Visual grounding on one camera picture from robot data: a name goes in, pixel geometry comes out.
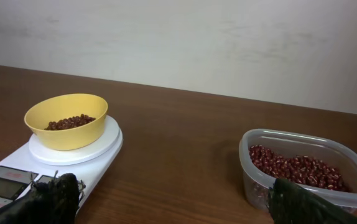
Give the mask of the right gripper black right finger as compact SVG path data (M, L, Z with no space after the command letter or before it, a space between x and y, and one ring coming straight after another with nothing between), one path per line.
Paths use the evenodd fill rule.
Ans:
M268 190L268 212L275 224L357 224L357 217L286 179Z

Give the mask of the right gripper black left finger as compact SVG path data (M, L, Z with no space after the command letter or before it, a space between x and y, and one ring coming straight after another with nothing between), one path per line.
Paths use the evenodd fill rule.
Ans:
M0 208L0 224L74 224L84 189L72 173L37 180L27 194Z

